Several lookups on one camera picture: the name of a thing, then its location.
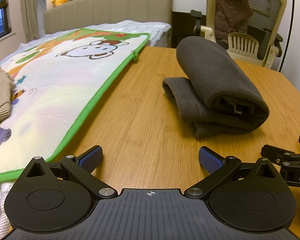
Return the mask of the dark grey knit garment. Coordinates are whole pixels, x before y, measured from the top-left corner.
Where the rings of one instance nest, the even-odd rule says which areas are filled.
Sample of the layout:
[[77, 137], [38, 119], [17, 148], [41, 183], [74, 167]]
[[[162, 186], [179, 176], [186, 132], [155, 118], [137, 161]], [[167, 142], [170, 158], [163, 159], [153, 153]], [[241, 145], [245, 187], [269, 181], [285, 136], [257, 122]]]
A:
[[223, 47], [190, 36], [178, 44], [176, 57], [186, 77], [167, 77], [162, 87], [197, 138], [249, 133], [267, 120], [268, 105]]

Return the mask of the beige mesh office chair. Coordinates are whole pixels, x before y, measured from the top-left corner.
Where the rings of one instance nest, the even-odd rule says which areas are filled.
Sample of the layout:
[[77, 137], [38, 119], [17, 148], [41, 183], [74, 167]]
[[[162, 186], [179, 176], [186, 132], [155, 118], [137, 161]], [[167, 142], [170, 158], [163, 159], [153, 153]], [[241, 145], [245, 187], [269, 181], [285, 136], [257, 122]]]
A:
[[[229, 33], [228, 54], [236, 60], [249, 62], [270, 69], [276, 57], [281, 57], [283, 41], [278, 29], [283, 18], [287, 0], [250, 0], [254, 13], [248, 20], [247, 33]], [[206, 13], [191, 10], [196, 19], [194, 33], [216, 42], [216, 0], [207, 0]]]

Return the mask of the brown garment on chair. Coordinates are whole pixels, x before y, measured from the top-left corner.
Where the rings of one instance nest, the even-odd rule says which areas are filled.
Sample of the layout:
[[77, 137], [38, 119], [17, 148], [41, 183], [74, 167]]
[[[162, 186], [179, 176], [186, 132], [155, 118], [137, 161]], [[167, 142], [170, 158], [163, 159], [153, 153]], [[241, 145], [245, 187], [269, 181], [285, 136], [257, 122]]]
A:
[[215, 39], [226, 50], [229, 33], [247, 33], [248, 20], [254, 13], [249, 1], [216, 0]]

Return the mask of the beige upholstered headboard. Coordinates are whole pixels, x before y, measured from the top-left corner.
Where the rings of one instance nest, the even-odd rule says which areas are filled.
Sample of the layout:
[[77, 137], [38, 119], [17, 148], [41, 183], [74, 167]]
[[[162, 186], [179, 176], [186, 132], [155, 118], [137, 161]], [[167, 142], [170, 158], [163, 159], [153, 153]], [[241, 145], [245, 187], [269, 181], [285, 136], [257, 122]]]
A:
[[73, 0], [44, 12], [46, 34], [124, 20], [170, 24], [172, 0]]

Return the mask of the beige curtain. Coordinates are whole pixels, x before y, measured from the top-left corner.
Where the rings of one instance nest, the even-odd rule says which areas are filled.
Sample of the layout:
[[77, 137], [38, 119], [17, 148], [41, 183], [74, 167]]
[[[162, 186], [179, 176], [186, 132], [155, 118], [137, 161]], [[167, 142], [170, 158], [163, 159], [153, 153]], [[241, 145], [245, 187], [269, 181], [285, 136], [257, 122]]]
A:
[[37, 1], [38, 0], [20, 0], [23, 27], [27, 42], [39, 38]]

